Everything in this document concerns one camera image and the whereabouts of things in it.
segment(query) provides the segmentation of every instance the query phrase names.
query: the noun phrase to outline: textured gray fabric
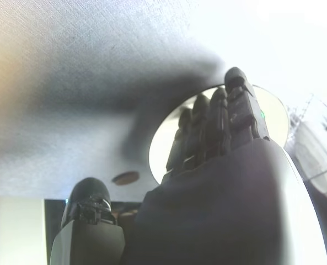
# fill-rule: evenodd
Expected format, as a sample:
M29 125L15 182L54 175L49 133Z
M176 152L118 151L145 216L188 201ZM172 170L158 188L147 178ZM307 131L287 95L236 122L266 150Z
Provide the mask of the textured gray fabric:
M221 83L229 66L279 96L327 88L327 70L314 67L327 65L321 10L276 8L244 0L1 0L0 195L65 198L93 176L113 200L142 200L156 186L148 149L159 122ZM141 179L110 182L128 170Z

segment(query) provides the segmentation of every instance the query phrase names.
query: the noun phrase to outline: round plate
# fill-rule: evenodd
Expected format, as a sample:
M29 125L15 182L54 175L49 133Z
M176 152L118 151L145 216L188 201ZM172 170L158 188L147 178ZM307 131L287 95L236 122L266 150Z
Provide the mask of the round plate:
M265 115L270 138L283 147L287 141L288 132L290 130L290 121L288 119L287 110L276 96L258 86L253 87L260 108ZM217 87L210 88L202 92L202 94L211 99L216 89ZM165 166L174 140L174 135L178 130L180 114L184 108L192 108L195 99L196 96L189 98L179 107L174 109L164 119L153 136L149 151L149 165L152 175L158 183L161 183L162 178L166 173Z

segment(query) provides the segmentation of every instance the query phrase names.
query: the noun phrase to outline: robotic hand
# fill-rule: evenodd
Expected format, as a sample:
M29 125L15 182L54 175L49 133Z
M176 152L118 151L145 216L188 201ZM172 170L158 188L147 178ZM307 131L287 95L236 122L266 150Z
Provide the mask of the robotic hand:
M104 212L95 216L109 216L108 209ZM73 246L81 244L74 243L79 216L65 218L68 224L58 236L72 225L63 236L71 238L71 247L53 255L56 239L54 260L75 253ZM226 73L225 88L218 88L210 102L199 95L193 109L182 112L167 174L147 193L123 253L122 231L108 222L111 218L104 219L79 230L87 235L85 226L104 224L98 230L111 240L90 238L101 246L97 255L103 264L116 264L119 256L125 265L327 264L309 195L288 154L269 138L253 87L238 68ZM101 264L79 263L76 256L68 264Z

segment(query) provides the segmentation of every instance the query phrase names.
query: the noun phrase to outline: brown oval object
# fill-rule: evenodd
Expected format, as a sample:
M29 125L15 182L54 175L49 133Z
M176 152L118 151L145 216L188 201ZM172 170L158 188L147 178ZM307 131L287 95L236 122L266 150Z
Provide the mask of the brown oval object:
M139 173L136 171L129 171L122 173L112 179L117 186L128 185L139 179Z

